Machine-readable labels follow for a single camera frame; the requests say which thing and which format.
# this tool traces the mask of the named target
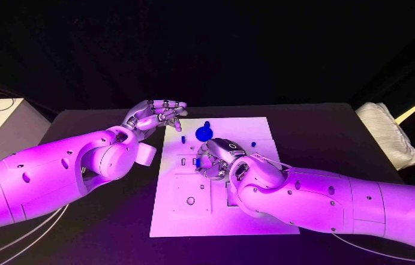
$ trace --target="black curtain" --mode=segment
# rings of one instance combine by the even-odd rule
[[[415,39],[413,0],[0,2],[0,90],[50,114],[145,98],[357,105]]]

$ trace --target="blue object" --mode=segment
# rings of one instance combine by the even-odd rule
[[[210,123],[209,121],[204,122],[203,127],[199,127],[196,130],[196,138],[199,141],[204,142],[213,137],[213,131],[210,129]]]

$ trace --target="black table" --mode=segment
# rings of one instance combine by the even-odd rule
[[[69,110],[59,114],[41,143],[105,130],[128,110]],[[188,118],[265,116],[281,161],[380,182],[403,181],[347,104],[193,107]],[[134,165],[121,180],[75,201],[43,239],[10,264],[403,264],[369,253],[333,235],[301,229],[299,235],[150,238],[164,128],[145,143],[158,150],[152,165]],[[7,243],[44,220],[0,228]],[[30,236],[1,260],[41,234]],[[344,236],[383,253],[415,258],[415,250],[371,236]]]

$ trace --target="white pillow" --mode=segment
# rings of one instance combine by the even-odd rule
[[[384,104],[364,103],[356,113],[396,170],[412,166],[415,148]]]

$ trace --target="robotic arm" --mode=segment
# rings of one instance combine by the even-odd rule
[[[289,167],[258,153],[246,156],[242,147],[220,138],[201,145],[197,158],[206,153],[211,166],[196,172],[211,180],[229,173],[230,191],[250,216],[266,213],[322,233],[373,235],[415,246],[415,187]]]
[[[134,162],[148,166],[155,148],[141,143],[155,127],[180,131],[186,103],[144,100],[121,126],[13,153],[0,161],[0,226],[41,216],[105,183],[119,179]]]

